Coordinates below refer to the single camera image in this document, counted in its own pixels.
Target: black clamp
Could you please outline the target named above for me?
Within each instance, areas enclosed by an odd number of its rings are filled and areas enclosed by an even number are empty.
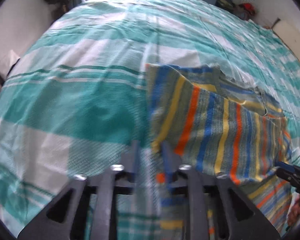
[[[300,167],[296,165],[289,165],[284,162],[277,162],[275,164],[278,166],[276,175],[288,181],[291,186],[296,188],[296,192],[300,193]],[[284,240],[300,240],[300,217],[298,221],[291,227],[286,228],[287,232],[282,237]]]
[[[122,154],[120,164],[102,174],[73,179],[20,232],[18,240],[81,240],[84,238],[91,194],[98,194],[90,239],[117,239],[116,195],[130,195],[135,187],[139,142],[132,141],[130,152]]]
[[[296,188],[296,192],[300,193],[300,167],[284,162],[277,162],[275,166],[279,167],[276,171],[276,175],[290,182],[291,186]]]
[[[225,174],[210,176],[182,164],[167,142],[162,142],[166,180],[172,194],[185,195],[189,212],[185,217],[186,240],[209,240],[207,196],[212,199],[215,239],[280,239],[280,234]]]

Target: striped towel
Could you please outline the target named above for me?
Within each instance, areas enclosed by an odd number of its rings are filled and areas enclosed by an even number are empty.
[[[148,64],[147,85],[154,152],[167,140],[183,163],[210,175],[229,174],[280,232],[291,194],[290,185],[274,176],[274,163],[289,162],[291,139],[278,102],[258,87],[228,78],[217,66]],[[161,228],[180,235],[186,202],[169,195],[160,158],[157,166]]]

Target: metal screw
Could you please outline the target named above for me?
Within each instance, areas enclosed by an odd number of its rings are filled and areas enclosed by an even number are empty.
[[[179,170],[181,171],[189,171],[191,169],[191,165],[188,165],[188,164],[181,164],[179,166]]]
[[[222,173],[222,172],[219,172],[217,175],[216,175],[217,179],[226,179],[228,178],[228,175]]]
[[[124,166],[121,164],[113,164],[110,166],[110,169],[113,171],[123,171],[124,170]]]
[[[74,176],[74,179],[84,181],[87,179],[87,176],[85,174],[79,173]]]

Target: human hand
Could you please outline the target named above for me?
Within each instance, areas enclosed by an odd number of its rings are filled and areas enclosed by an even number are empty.
[[[290,213],[288,214],[288,226],[294,225],[300,216],[300,195],[296,197],[296,202],[292,206]]]

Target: bed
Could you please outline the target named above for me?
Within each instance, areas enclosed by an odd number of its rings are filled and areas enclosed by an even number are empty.
[[[157,238],[171,227],[158,215],[148,136],[145,71],[156,63],[217,65],[271,95],[287,117],[289,161],[300,166],[300,63],[272,30],[201,0],[88,0],[43,34],[0,93],[0,218],[15,236],[68,177],[100,173],[132,139],[144,170],[137,194],[120,200],[119,236]],[[290,203],[290,188],[280,190],[278,230]]]

